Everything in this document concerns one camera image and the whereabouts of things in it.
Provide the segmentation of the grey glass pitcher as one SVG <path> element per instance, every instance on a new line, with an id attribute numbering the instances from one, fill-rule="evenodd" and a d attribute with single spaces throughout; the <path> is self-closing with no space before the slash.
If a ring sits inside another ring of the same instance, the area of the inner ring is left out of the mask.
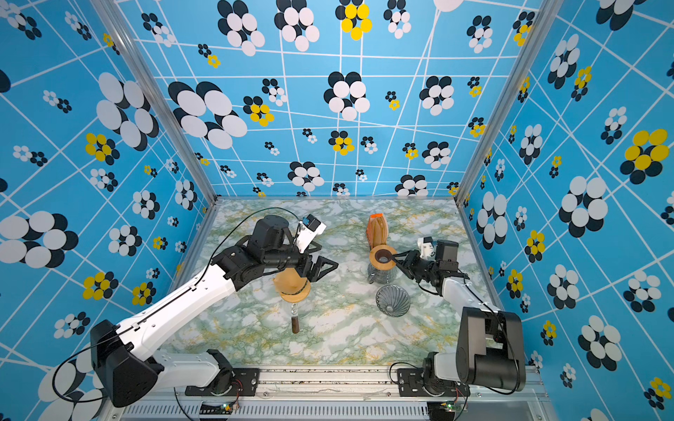
<path id="1" fill-rule="evenodd" d="M 378 269 L 375 268 L 372 264 L 368 266 L 368 283 L 369 284 L 380 284 L 380 285 L 386 285 L 393 283 L 397 271 L 395 269 L 390 269 L 390 270 L 383 270 L 383 269 Z"/>

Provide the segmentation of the grey glass dripper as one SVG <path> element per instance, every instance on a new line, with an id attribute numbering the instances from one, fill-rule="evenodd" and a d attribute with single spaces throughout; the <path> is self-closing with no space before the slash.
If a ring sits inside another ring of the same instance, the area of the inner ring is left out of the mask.
<path id="1" fill-rule="evenodd" d="M 392 318 L 400 318 L 409 312 L 411 298 L 403 288 L 388 284 L 377 291 L 376 305 L 383 314 Z"/>

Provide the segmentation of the orange coffee filter pack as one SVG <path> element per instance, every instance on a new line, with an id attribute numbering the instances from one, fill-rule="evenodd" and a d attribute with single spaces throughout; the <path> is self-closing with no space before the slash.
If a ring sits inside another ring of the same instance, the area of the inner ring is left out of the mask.
<path id="1" fill-rule="evenodd" d="M 366 237 L 370 249 L 386 245 L 388 235 L 389 227 L 384 214 L 377 213 L 370 215 L 366 228 Z"/>

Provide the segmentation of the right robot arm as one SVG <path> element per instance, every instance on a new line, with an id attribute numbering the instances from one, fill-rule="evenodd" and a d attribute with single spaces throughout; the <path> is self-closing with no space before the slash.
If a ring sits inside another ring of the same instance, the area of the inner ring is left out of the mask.
<path id="1" fill-rule="evenodd" d="M 456 350 L 428 354 L 423 383 L 430 395 L 450 386 L 475 385 L 502 395 L 522 391 L 526 358 L 521 319 L 485 301 L 458 261 L 459 244 L 423 238 L 415 250 L 393 254 L 391 260 L 409 279 L 429 284 L 430 294 L 448 302 L 460 315 Z"/>

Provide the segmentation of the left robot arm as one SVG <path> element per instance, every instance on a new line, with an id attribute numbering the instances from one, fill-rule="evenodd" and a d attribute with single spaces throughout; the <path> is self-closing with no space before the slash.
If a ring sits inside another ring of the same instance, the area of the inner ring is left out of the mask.
<path id="1" fill-rule="evenodd" d="M 168 388 L 241 395 L 232 365 L 218 350 L 167 354 L 161 346 L 206 309 L 259 278 L 289 269 L 305 282 L 317 282 L 336 270 L 337 262 L 313 257 L 322 249 L 315 239 L 325 230 L 326 224 L 312 214 L 300 219 L 295 231 L 286 219 L 268 215 L 165 298 L 117 324 L 97 324 L 91 330 L 91 364 L 112 405 L 125 408 Z"/>

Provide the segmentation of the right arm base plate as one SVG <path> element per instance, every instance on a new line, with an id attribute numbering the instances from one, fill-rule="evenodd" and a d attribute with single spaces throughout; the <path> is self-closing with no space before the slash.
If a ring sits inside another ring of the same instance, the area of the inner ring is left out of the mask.
<path id="1" fill-rule="evenodd" d="M 400 397 L 464 398 L 470 396 L 470 388 L 454 381 L 431 382 L 424 379 L 421 368 L 396 368 L 393 380 Z"/>

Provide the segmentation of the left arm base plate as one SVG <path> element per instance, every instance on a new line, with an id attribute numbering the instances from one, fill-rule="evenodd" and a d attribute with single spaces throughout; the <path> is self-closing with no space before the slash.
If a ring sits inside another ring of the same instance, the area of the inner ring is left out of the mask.
<path id="1" fill-rule="evenodd" d="M 186 396 L 203 397 L 250 397 L 254 396 L 259 384 L 259 368 L 233 368 L 224 375 L 218 375 L 205 387 L 188 386 Z"/>

